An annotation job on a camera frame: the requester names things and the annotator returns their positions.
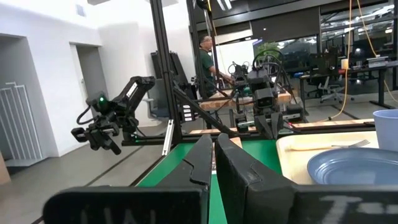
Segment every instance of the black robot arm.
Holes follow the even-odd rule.
[[[88,98],[87,109],[79,115],[78,124],[86,124],[91,121],[88,128],[74,128],[72,135],[78,142],[90,142],[93,150],[102,147],[105,150],[111,149],[115,154],[120,154],[118,145],[110,138],[109,134],[117,136],[120,128],[124,132],[134,133],[138,126],[138,120],[135,118],[135,110],[142,101],[146,92],[155,85],[154,77],[132,77],[129,83],[123,88],[119,96],[108,101],[103,92],[97,93],[94,97]],[[94,108],[100,115],[85,122],[80,122],[81,117]]]

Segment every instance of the beige tray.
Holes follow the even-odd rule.
[[[330,150],[291,150],[293,145],[314,145],[316,143],[322,146],[325,143],[330,145],[350,145],[362,140],[368,140],[370,144],[365,147],[379,148],[375,131],[351,132],[351,133],[332,133],[332,134],[306,134],[287,136],[276,142],[280,166],[284,177],[296,182],[297,184],[315,184],[307,172],[307,163],[315,155]]]

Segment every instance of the green table surface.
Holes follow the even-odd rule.
[[[138,184],[138,187],[153,187],[166,175],[174,170],[191,150],[194,143],[179,144]],[[282,173],[276,144],[273,140],[243,141],[243,149],[270,169]],[[211,176],[210,190],[210,224],[224,224],[226,222],[223,201],[218,187],[217,175]]]

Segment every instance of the blue plate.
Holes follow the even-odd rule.
[[[398,152],[351,148],[312,157],[308,173],[318,184],[398,184]]]

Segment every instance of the concrete floor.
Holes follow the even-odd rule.
[[[398,99],[398,93],[394,92],[394,96]],[[368,103],[372,98],[377,98],[377,95],[356,96],[355,101],[347,103],[345,112],[361,119],[372,118],[374,111],[383,109]],[[389,95],[386,95],[386,103],[398,106]],[[308,100],[307,111],[310,115],[307,119],[312,122],[327,119],[337,114],[340,107],[333,100],[322,105],[319,100]],[[221,110],[220,118],[225,125],[230,125],[228,110]],[[335,120],[348,119],[352,117],[341,114]],[[165,124],[161,124],[141,129],[150,135],[164,127]],[[203,127],[205,124],[201,118],[182,124],[188,133]],[[121,136],[115,142],[120,144]],[[93,151],[87,145],[61,158],[46,159],[13,175],[10,184],[0,185],[0,223],[33,223],[41,217],[46,200],[69,187],[127,186],[160,157],[162,146],[123,147],[122,150],[120,155],[115,156],[111,151]]]

